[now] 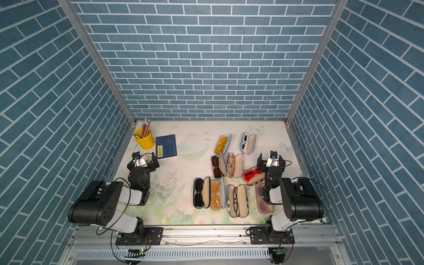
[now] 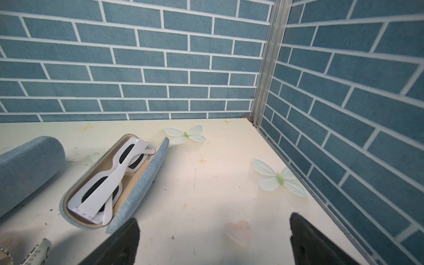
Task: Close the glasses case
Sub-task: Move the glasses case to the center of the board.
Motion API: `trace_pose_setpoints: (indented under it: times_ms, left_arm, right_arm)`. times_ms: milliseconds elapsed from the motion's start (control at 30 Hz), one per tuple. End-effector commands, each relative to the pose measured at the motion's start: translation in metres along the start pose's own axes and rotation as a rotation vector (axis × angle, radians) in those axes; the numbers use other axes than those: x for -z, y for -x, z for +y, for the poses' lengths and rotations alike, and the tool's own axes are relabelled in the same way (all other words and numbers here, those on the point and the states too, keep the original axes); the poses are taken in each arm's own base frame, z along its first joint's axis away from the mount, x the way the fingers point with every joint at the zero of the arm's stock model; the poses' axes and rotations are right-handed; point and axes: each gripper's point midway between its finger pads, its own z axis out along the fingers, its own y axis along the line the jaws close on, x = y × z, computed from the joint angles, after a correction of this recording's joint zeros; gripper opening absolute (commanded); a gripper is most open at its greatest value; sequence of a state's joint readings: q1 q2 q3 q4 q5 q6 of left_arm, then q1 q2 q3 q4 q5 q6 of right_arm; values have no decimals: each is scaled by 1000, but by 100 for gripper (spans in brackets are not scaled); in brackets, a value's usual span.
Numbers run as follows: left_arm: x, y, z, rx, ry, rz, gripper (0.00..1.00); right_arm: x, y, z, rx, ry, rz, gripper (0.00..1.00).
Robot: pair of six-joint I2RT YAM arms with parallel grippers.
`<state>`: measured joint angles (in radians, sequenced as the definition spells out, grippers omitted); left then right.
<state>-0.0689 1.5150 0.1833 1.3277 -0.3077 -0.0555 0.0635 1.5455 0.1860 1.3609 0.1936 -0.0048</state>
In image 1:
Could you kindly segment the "plaid beige glasses case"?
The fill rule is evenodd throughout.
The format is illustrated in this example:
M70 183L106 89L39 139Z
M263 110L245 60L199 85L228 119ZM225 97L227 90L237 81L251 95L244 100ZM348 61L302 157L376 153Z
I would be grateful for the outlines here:
M246 218L249 213L246 187L229 185L229 214L232 218Z

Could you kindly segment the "light blue denim case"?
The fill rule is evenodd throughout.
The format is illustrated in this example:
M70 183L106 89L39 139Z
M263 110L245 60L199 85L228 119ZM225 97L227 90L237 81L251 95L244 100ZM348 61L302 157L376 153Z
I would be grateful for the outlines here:
M212 180L210 182L210 208L218 211L224 209L225 201L225 184L223 179Z

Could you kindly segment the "black glasses case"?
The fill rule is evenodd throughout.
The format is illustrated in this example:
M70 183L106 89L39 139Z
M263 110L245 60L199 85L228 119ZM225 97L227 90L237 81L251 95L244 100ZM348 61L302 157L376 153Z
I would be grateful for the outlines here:
M193 184L193 206L196 209L208 209L211 204L211 180L196 178Z

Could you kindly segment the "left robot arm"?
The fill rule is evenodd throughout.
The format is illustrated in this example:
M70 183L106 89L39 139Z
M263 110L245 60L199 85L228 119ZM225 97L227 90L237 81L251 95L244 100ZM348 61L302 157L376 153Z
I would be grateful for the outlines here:
M150 173L159 168L153 152L134 152L128 163L127 179L117 178L107 183L92 181L74 202L68 212L68 220L73 224L97 225L105 230L118 233L116 245L146 247L159 245L162 228L146 228L142 218L127 215L118 205L144 206L150 196Z

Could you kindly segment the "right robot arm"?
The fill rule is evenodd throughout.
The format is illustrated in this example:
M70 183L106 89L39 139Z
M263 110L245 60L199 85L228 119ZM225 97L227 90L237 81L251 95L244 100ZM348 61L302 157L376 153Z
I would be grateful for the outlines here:
M291 228L306 221L315 221L324 217L324 206L311 184L311 179L283 177L286 168L284 160L275 151L269 158L258 157L257 167L265 174L261 189L257 190L258 208L264 210L273 205L283 209L268 217L265 225L265 238L272 244L293 244L289 235Z

